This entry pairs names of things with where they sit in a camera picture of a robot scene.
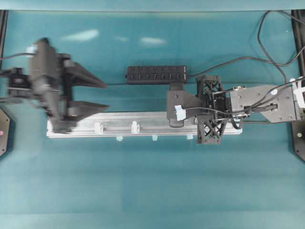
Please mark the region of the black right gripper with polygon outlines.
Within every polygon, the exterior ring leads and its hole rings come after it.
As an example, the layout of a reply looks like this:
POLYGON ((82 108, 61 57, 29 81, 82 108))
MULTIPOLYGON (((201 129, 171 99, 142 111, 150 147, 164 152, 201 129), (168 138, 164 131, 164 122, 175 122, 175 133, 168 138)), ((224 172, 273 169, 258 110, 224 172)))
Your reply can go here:
POLYGON ((236 86, 229 90, 223 89, 216 76, 201 76, 196 83, 196 96, 203 101, 195 116, 199 144, 220 144, 228 125, 242 130, 252 114, 262 114, 271 124, 298 120, 292 82, 278 86, 236 86))

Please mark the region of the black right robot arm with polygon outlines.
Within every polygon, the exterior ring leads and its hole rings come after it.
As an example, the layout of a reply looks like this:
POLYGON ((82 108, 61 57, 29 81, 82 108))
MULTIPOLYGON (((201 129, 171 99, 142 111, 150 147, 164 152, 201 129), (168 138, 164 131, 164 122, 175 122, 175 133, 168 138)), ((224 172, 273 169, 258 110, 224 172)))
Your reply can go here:
POLYGON ((252 114, 262 114, 272 124, 302 119, 303 77, 278 86, 236 86, 228 90, 223 89, 219 76, 204 75, 196 82, 201 101, 195 106, 199 144, 220 144, 228 125, 241 130, 252 114))

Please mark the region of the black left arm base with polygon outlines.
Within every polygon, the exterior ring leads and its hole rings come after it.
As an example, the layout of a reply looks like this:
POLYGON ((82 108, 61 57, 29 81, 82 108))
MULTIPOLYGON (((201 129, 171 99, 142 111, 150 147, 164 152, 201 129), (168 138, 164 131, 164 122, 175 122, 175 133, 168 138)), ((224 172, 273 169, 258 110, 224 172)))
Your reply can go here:
POLYGON ((15 137, 14 119, 3 109, 0 109, 0 158, 3 159, 13 150, 15 137))

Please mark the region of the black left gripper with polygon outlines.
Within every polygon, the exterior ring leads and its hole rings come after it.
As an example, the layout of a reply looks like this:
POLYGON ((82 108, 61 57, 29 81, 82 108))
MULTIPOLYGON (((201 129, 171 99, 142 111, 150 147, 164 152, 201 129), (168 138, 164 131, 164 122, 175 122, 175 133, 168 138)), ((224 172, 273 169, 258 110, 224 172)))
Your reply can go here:
POLYGON ((60 87, 63 86, 64 76, 70 86, 107 87, 106 83, 90 71, 72 61, 69 54, 36 52, 29 60, 29 67, 32 94, 45 110, 55 133, 69 133, 75 126, 74 121, 102 113, 110 107, 86 101, 70 101, 67 108, 68 118, 65 117, 60 108, 60 87))

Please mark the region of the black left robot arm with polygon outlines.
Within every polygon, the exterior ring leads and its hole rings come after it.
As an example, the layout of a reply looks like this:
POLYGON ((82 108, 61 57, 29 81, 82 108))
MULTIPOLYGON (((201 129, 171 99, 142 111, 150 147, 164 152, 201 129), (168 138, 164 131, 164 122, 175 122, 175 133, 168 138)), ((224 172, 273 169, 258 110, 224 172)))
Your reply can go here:
POLYGON ((109 108, 106 104, 73 99, 74 86, 106 88, 107 85, 72 61, 69 54, 56 56, 54 76, 43 73, 33 79, 23 74, 21 68, 2 70, 0 75, 8 79, 8 97, 0 101, 8 104, 18 104, 23 99, 38 101, 37 107, 44 109, 55 133, 70 133, 82 119, 109 108))

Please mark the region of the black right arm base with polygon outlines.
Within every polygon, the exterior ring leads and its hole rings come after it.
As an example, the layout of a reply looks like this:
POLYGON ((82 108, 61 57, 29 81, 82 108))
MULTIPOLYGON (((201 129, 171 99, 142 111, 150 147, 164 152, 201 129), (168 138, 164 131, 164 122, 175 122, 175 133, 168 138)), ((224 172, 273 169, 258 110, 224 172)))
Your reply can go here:
POLYGON ((292 122, 292 137, 295 154, 305 161, 305 122, 292 122))

